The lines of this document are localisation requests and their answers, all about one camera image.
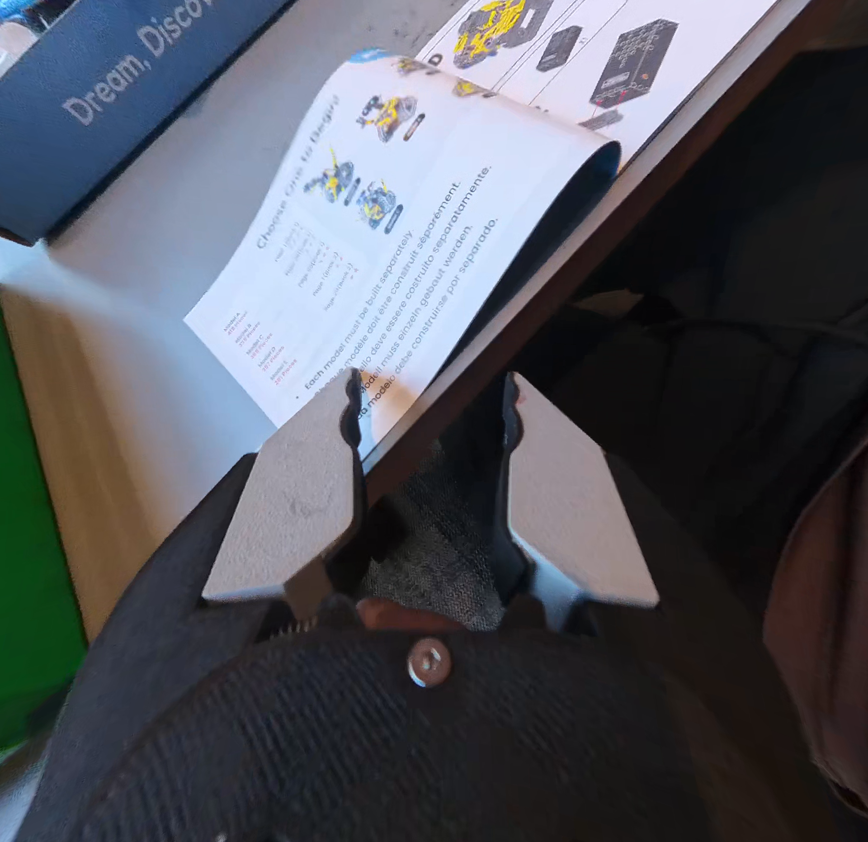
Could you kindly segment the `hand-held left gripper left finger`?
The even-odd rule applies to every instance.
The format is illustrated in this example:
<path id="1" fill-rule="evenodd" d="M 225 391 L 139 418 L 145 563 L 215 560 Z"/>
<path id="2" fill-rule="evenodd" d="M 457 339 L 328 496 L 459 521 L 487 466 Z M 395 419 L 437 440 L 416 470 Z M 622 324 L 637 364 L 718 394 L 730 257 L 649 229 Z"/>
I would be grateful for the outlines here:
<path id="1" fill-rule="evenodd" d="M 343 370 L 261 446 L 204 601 L 283 600 L 305 620 L 331 595 L 327 560 L 363 516 L 359 409 L 359 371 Z"/>

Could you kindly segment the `grey woven fabric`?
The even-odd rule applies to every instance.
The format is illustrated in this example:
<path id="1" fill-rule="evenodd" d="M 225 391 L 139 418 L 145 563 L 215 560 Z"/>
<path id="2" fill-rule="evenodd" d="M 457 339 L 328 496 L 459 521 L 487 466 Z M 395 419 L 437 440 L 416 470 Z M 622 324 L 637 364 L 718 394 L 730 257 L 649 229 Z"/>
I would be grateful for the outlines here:
<path id="1" fill-rule="evenodd" d="M 491 570 L 494 479 L 439 440 L 413 474 L 372 506 L 372 559 L 357 592 L 492 631 L 504 605 Z"/>

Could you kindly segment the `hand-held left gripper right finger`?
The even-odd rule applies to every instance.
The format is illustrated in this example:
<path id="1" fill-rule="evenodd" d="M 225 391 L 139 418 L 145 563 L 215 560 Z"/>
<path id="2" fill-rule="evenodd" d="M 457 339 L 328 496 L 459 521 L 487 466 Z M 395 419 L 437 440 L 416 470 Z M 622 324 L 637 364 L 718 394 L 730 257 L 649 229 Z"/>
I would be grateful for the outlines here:
<path id="1" fill-rule="evenodd" d="M 526 378 L 505 378 L 501 600 L 556 631 L 589 602 L 655 609 L 659 592 L 604 450 Z"/>

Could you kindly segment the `robot kit instruction booklet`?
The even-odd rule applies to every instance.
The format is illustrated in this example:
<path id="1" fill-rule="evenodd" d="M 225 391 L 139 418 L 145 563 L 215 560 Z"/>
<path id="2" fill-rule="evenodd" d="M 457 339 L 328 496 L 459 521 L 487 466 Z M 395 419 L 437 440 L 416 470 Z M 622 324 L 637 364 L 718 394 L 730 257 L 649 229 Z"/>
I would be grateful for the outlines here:
<path id="1" fill-rule="evenodd" d="M 557 198 L 604 192 L 779 1 L 469 0 L 417 57 L 357 53 L 185 323 L 276 426 L 358 369 L 367 454 Z"/>

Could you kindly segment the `blue cardboard kit box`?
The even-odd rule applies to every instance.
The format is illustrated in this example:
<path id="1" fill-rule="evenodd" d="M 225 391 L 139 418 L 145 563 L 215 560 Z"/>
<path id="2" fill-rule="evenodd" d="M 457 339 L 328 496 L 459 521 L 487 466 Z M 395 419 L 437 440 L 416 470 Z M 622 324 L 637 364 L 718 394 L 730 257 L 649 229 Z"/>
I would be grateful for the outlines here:
<path id="1" fill-rule="evenodd" d="M 295 0 L 1 0 L 2 238 L 69 220 Z"/>

